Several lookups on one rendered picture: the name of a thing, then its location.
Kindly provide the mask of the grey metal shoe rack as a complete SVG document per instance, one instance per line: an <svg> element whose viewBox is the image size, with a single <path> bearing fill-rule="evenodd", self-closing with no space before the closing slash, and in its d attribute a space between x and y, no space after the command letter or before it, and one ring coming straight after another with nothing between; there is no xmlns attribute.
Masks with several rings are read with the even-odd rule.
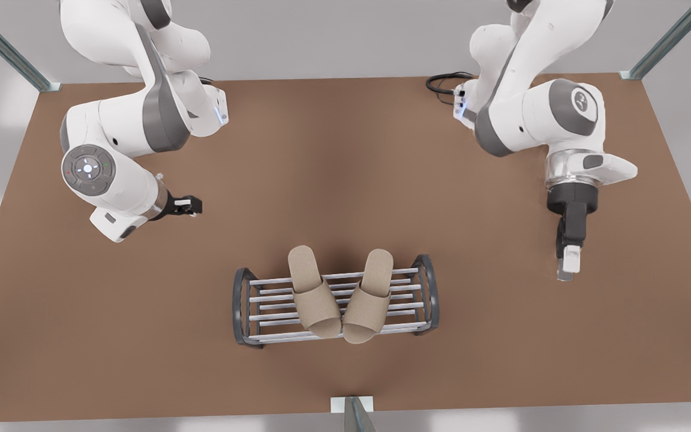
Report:
<svg viewBox="0 0 691 432"><path fill-rule="evenodd" d="M431 258L415 257L408 268L394 269L391 301L381 334L427 334L438 328L438 281ZM239 268L233 282L232 322L236 342L261 349L267 344L316 341L299 319L290 277L261 280Z"/></svg>

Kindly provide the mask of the beige slipper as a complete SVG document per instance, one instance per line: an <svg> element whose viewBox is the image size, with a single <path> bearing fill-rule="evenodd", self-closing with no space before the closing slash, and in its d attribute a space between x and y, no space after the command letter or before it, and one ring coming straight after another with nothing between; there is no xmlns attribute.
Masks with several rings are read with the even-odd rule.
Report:
<svg viewBox="0 0 691 432"><path fill-rule="evenodd" d="M381 333L391 300L393 269L390 252L375 249L369 253L343 317L343 337L348 343L362 344Z"/></svg>
<svg viewBox="0 0 691 432"><path fill-rule="evenodd" d="M313 250L305 245L291 249L288 266L301 325L315 336L337 337L342 331L342 314L328 282L319 274Z"/></svg>

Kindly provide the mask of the silver frame post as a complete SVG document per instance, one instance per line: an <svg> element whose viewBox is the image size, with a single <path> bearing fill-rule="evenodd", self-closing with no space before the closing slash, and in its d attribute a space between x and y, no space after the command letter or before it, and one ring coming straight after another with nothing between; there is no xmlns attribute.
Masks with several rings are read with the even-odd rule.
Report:
<svg viewBox="0 0 691 432"><path fill-rule="evenodd" d="M691 6L679 19L650 47L649 51L637 61L630 70L620 71L622 81L642 81L685 36L691 32Z"/></svg>
<svg viewBox="0 0 691 432"><path fill-rule="evenodd" d="M19 50L0 33L0 57L5 60L20 76L40 92L61 90L61 83L51 82Z"/></svg>
<svg viewBox="0 0 691 432"><path fill-rule="evenodd" d="M374 410L373 396L330 398L330 412L344 415L344 432L376 432L369 417Z"/></svg>

